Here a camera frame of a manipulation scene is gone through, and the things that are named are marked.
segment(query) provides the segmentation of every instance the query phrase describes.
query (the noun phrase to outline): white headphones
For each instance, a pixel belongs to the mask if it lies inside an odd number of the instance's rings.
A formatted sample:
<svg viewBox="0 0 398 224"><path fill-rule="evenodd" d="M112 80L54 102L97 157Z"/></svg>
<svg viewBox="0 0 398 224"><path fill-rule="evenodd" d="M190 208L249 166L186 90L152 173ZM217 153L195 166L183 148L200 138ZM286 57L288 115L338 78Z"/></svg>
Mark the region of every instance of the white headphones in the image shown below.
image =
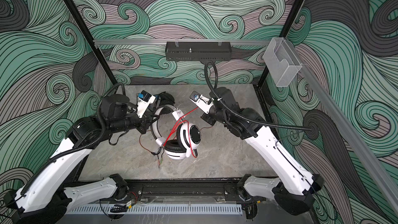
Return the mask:
<svg viewBox="0 0 398 224"><path fill-rule="evenodd" d="M173 112L176 121L179 120L181 116L184 116L181 110L178 110L172 105L162 105L158 107L155 111L155 115L160 115L160 112L162 112L164 108L170 109ZM159 146L163 146L164 142L166 142L166 138L162 137L159 133L157 120L152 123L151 132L153 137L156 138L156 143ZM194 124L184 122L178 126L176 133L177 139L168 140L164 145L164 151L167 156L174 160L190 157L193 152L195 152L197 156L196 148L201 140L199 128Z"/></svg>

